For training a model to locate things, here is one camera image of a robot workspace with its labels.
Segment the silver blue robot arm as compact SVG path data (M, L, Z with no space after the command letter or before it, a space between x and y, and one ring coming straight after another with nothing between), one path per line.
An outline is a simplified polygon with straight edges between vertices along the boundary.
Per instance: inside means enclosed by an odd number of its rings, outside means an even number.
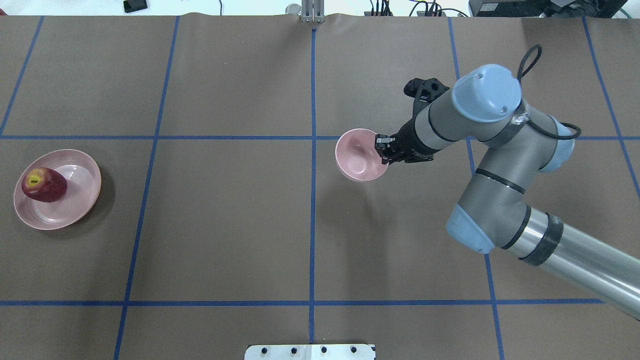
M459 243L486 255L503 249L594 293L639 318L639 260L523 200L538 173L560 168L573 153L569 128L531 107L519 80L500 64L485 64L451 88L416 98L413 117L398 132L375 135L383 164L423 162L466 137L487 146L446 230Z

